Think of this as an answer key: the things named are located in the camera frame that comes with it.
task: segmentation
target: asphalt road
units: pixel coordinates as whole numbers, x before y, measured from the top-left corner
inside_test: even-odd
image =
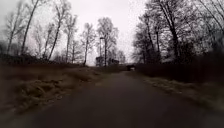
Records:
[[[224,117],[123,72],[7,127],[224,128]]]

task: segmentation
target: bare tree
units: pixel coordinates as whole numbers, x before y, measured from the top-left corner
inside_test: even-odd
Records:
[[[50,48],[53,44],[53,39],[54,39],[54,32],[55,32],[55,25],[53,23],[49,23],[46,27],[47,29],[45,30],[44,33],[44,38],[45,38],[45,45],[44,45],[44,53],[43,53],[43,58],[48,59],[48,49]]]
[[[80,62],[82,60],[82,50],[78,41],[73,40],[69,51],[71,53],[71,63]]]
[[[92,48],[94,46],[94,41],[96,38],[96,34],[95,34],[95,30],[93,29],[93,25],[86,23],[81,37],[82,37],[82,40],[81,40],[82,44],[85,48],[85,58],[84,58],[84,62],[83,62],[83,65],[85,66],[86,61],[87,61],[88,52],[90,50],[92,50]]]
[[[43,53],[43,37],[44,37],[44,31],[42,26],[38,23],[35,26],[34,32],[33,32],[33,38],[36,41],[37,49],[36,49],[36,57],[42,58]]]
[[[114,27],[110,18],[101,18],[98,20],[98,34],[104,39],[104,66],[107,66],[107,52],[110,47],[116,44],[118,29]]]
[[[30,25],[32,23],[34,14],[36,12],[36,10],[46,4],[49,0],[30,0],[29,4],[26,4],[27,7],[27,16],[28,16],[28,22],[26,24],[26,30],[25,30],[25,34],[24,34],[24,39],[23,39],[23,43],[22,43],[22,47],[21,47],[21,54],[24,54],[24,48],[26,45],[26,39],[27,39],[27,35],[30,29]]]
[[[126,62],[126,57],[123,51],[119,50],[117,53],[117,58],[120,64],[125,64]]]
[[[24,4],[20,1],[15,12],[11,12],[6,19],[5,34],[8,37],[7,54],[9,54],[13,39],[24,29]]]
[[[69,52],[69,45],[73,41],[74,34],[77,31],[75,28],[77,16],[72,16],[71,14],[68,15],[65,22],[65,34],[67,35],[67,49],[66,49],[66,62],[68,62],[68,52]]]
[[[66,20],[68,14],[69,14],[69,11],[71,10],[71,3],[69,3],[67,0],[60,0],[59,3],[55,3],[54,9],[56,11],[55,22],[56,22],[57,28],[56,28],[56,32],[55,32],[56,34],[55,34],[53,46],[52,46],[52,49],[51,49],[48,59],[51,59],[54,48],[58,42],[61,27],[64,24],[64,21]]]

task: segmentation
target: road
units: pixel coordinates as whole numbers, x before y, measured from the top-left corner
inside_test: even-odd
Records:
[[[223,128],[224,117],[123,72],[5,127]]]

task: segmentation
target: tree trunk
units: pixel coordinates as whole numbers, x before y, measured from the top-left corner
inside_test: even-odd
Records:
[[[67,49],[66,49],[66,63],[68,63],[68,48],[69,48],[69,43],[70,43],[70,34],[68,34],[68,42],[67,42]]]
[[[12,44],[13,35],[14,35],[13,32],[11,32],[10,38],[9,38],[9,44],[8,44],[8,48],[7,48],[7,55],[9,54],[9,50],[10,50],[10,47],[11,47],[11,44]]]
[[[51,53],[50,53],[50,55],[49,55],[48,60],[51,59],[52,53],[53,53],[53,51],[54,51],[55,45],[56,45],[57,40],[58,40],[58,35],[59,35],[60,28],[61,28],[61,20],[60,20],[59,23],[58,23],[58,28],[57,28],[56,36],[55,36],[54,43],[53,43],[53,47],[52,47],[52,49],[51,49]]]
[[[105,58],[104,66],[107,67],[107,40],[105,38]]]
[[[72,46],[72,63],[74,62],[74,59],[75,59],[75,46],[73,44],[73,46]]]
[[[158,50],[158,59],[159,62],[161,61],[161,51],[160,51],[160,46],[159,46],[159,33],[156,32],[156,44],[157,44],[157,50]]]
[[[43,54],[44,59],[46,59],[45,57],[46,57],[47,45],[48,45],[49,38],[50,38],[50,33],[48,33],[48,35],[47,35],[47,40],[46,40],[45,47],[44,47],[44,54]]]
[[[24,48],[25,48],[25,44],[26,44],[27,34],[28,34],[28,32],[29,32],[30,24],[31,24],[31,21],[32,21],[32,19],[33,19],[33,15],[34,15],[34,12],[35,12],[35,10],[36,10],[36,8],[37,8],[37,5],[38,5],[39,1],[40,1],[40,0],[37,0],[37,1],[36,1],[35,5],[34,5],[34,7],[33,7],[33,10],[32,10],[32,12],[31,12],[31,15],[30,15],[28,24],[27,24],[27,26],[26,26],[26,31],[25,31],[25,35],[24,35],[24,39],[23,39],[22,48],[21,48],[21,55],[24,54]]]
[[[86,66],[86,60],[87,60],[87,53],[88,53],[88,41],[86,42],[86,51],[85,51],[85,60],[84,60],[84,63],[83,63],[83,66]]]

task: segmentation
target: forest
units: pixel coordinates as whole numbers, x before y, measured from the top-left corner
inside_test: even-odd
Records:
[[[47,8],[52,9],[52,19],[44,25],[46,23],[43,24],[36,16]],[[71,10],[71,3],[67,0],[19,1],[7,15],[1,30],[2,60],[7,60],[7,63],[31,63],[29,61],[36,58],[45,62],[85,66],[88,55],[97,49],[97,66],[124,64],[125,54],[116,46],[118,29],[112,20],[100,18],[96,30],[91,23],[86,23],[83,32],[78,35],[78,16]]]
[[[148,0],[133,58],[149,76],[222,83],[223,23],[222,0]]]

